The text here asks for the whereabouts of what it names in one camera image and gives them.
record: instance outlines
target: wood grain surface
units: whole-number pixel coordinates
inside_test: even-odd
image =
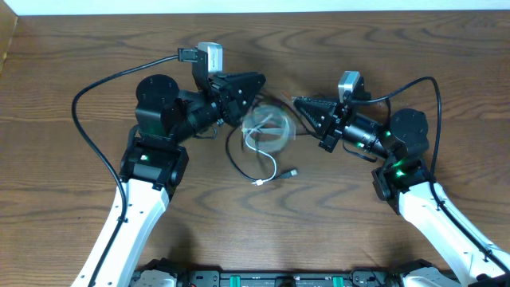
[[[359,70],[374,97],[436,77],[444,112],[437,177],[459,209],[510,250],[510,12],[23,17],[0,79],[2,285],[70,285],[108,215],[115,184],[74,128],[74,95],[200,41],[224,46],[226,72],[264,73],[274,93],[334,96],[344,70]],[[195,90],[190,65],[171,62],[102,85],[78,105],[84,128],[116,167],[135,124],[135,87],[155,73]],[[434,138],[431,85],[392,105],[424,111]],[[381,119],[385,108],[365,112]],[[329,154],[303,136],[279,158],[300,175],[253,187],[226,158],[228,131],[185,142],[184,180],[140,264],[169,257],[224,269],[330,270],[424,258],[448,269],[378,200],[370,172],[380,162],[341,148]],[[233,156],[264,175],[239,144]]]

